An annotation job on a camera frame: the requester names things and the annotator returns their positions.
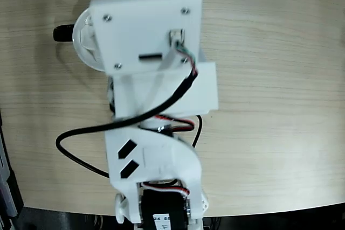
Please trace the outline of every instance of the rectangular slot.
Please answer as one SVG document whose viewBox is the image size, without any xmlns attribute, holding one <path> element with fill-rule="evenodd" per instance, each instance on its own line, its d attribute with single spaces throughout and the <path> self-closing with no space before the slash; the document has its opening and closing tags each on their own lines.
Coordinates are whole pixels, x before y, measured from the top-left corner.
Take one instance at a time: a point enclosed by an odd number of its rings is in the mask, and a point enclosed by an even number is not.
<svg viewBox="0 0 345 230">
<path fill-rule="evenodd" d="M 139 55 L 140 61 L 162 61 L 163 54 L 162 53 L 152 53 L 152 54 L 145 54 Z"/>
<path fill-rule="evenodd" d="M 120 172 L 121 179 L 127 179 L 138 168 L 138 163 L 131 160 Z"/>
<path fill-rule="evenodd" d="M 119 159 L 125 159 L 135 147 L 136 144 L 132 140 L 127 141 L 127 143 L 118 152 Z"/>
</svg>

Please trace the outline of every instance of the black knob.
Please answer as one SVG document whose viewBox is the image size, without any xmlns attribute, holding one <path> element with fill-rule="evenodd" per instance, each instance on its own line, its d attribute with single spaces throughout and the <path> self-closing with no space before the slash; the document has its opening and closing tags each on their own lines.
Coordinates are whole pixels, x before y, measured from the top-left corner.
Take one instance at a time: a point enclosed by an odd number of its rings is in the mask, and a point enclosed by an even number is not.
<svg viewBox="0 0 345 230">
<path fill-rule="evenodd" d="M 53 31 L 53 39 L 59 42 L 72 41 L 74 24 L 65 24 L 56 27 Z"/>
</svg>

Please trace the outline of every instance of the green wire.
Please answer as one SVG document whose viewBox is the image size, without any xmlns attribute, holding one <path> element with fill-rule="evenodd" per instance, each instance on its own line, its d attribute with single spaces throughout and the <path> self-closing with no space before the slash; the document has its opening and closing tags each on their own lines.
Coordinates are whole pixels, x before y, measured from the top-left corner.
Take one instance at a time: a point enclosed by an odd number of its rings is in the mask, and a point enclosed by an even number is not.
<svg viewBox="0 0 345 230">
<path fill-rule="evenodd" d="M 193 59 L 193 61 L 195 62 L 195 57 L 194 57 L 194 55 L 193 55 L 186 47 L 184 47 L 179 41 L 176 42 L 176 49 L 177 49 L 178 51 L 181 51 L 181 52 L 183 52 L 184 54 L 190 56 L 190 57 Z"/>
</svg>

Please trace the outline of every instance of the white cable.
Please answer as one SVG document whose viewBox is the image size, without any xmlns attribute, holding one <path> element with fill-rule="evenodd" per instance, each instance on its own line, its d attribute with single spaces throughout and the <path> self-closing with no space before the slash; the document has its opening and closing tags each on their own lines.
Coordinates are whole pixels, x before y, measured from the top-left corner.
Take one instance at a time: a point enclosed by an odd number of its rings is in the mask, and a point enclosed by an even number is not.
<svg viewBox="0 0 345 230">
<path fill-rule="evenodd" d="M 179 190 L 179 189 L 174 189 L 174 188 L 170 188 L 170 187 L 164 187 L 164 188 L 153 187 L 153 186 L 146 185 L 145 183 L 141 183 L 140 185 L 141 185 L 141 187 L 143 187 L 146 190 L 160 191 L 160 192 L 177 192 L 177 193 L 180 193 L 184 197 L 187 197 L 189 195 L 189 193 L 185 190 Z"/>
</svg>

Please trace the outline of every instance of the white plastic housing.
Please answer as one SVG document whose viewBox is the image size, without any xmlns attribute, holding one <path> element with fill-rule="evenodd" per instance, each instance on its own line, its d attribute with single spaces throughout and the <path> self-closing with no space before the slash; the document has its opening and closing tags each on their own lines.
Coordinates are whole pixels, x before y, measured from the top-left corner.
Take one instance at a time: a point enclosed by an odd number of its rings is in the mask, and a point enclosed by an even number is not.
<svg viewBox="0 0 345 230">
<path fill-rule="evenodd" d="M 199 62 L 197 68 L 199 75 L 192 87 L 165 110 L 165 114 L 185 117 L 218 109 L 216 64 Z M 133 117 L 157 107 L 173 94 L 189 73 L 190 65 L 187 64 L 165 72 L 114 77 L 116 118 Z"/>
<path fill-rule="evenodd" d="M 119 158 L 119 151 L 131 140 L 136 147 L 125 157 Z M 107 160 L 111 184 L 126 197 L 122 213 L 134 224 L 141 223 L 139 210 L 139 183 L 152 180 L 179 179 L 190 191 L 188 195 L 190 219 L 201 219 L 205 208 L 201 190 L 201 163 L 194 148 L 173 137 L 126 127 L 105 132 Z M 128 176 L 121 178 L 131 161 L 138 167 Z"/>
<path fill-rule="evenodd" d="M 179 67 L 169 53 L 170 30 L 184 29 L 185 46 L 199 56 L 202 0 L 92 0 L 89 11 L 108 75 Z M 162 60 L 139 59 L 149 54 Z"/>
</svg>

